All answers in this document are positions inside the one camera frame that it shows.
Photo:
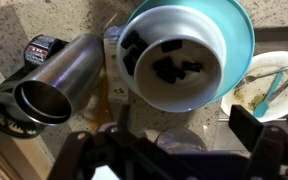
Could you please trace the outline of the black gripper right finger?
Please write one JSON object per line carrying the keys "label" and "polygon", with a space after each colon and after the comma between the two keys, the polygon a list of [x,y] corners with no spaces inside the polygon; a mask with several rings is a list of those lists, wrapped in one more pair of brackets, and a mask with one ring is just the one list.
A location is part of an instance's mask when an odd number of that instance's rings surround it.
{"label": "black gripper right finger", "polygon": [[280,166],[288,166],[288,133],[264,125],[241,105],[231,106],[229,128],[251,153],[245,177],[280,180]]}

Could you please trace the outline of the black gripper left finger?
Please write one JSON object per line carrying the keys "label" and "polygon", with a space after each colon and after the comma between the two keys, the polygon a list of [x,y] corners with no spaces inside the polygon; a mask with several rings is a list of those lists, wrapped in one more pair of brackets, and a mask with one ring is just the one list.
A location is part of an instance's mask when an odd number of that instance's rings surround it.
{"label": "black gripper left finger", "polygon": [[134,147],[139,141],[128,131],[130,106],[121,108],[116,124],[103,125],[95,135],[70,134],[47,180],[91,180],[97,168],[107,166],[122,180],[154,180],[158,173],[140,160]]}

